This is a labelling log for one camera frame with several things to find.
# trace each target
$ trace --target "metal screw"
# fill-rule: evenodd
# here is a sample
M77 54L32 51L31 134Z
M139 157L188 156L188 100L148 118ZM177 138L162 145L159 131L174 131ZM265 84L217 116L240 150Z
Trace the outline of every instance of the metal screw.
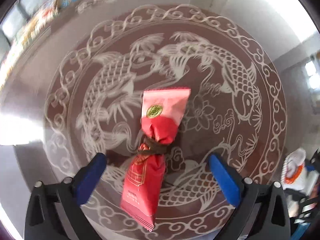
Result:
M273 185L275 185L275 187L277 187L277 188L280 188L280 187L281 187L281 184L280 184L279 181L275 181L275 182L273 183Z
M251 178L249 178L249 177L246 177L246 178L244 178L244 183L245 184L252 184L252 179Z
M63 182L64 184L69 184L69 183L71 183L71 181L72 181L72 178L71 178L71 177L65 177L62 182Z
M41 181L37 181L36 183L35 183L35 187L41 187L42 186L42 182Z

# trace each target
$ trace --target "blue gripper pad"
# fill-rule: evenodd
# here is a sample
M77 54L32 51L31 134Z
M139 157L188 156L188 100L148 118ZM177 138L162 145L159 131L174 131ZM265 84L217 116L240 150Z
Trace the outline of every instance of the blue gripper pad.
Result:
M73 196L78 205L87 203L106 166L106 156L103 153L97 153L89 164L81 168L74 176Z
M237 207L244 190L242 177L217 154L209 157L209 166L228 203Z

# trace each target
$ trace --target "brown ribbon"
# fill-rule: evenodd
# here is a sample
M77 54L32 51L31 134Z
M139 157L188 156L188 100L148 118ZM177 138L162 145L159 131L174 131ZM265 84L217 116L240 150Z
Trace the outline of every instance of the brown ribbon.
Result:
M165 154L167 152L167 145L161 144L152 138L145 137L143 143L146 144L149 150L137 150L138 154L142 155L154 155L154 154Z

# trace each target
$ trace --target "candy wrapper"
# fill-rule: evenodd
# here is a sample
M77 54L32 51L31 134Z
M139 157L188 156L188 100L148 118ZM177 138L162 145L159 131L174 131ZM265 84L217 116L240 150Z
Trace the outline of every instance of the candy wrapper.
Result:
M124 179L121 208L152 231L165 171L166 148L177 135L190 89L143 93L141 129L146 137Z

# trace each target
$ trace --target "gold seal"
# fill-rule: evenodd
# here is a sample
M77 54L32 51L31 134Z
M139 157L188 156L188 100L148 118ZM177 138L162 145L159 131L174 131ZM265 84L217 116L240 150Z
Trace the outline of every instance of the gold seal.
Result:
M163 106L162 105L153 105L150 106L147 111L147 117L148 118L155 118L159 116L162 112Z

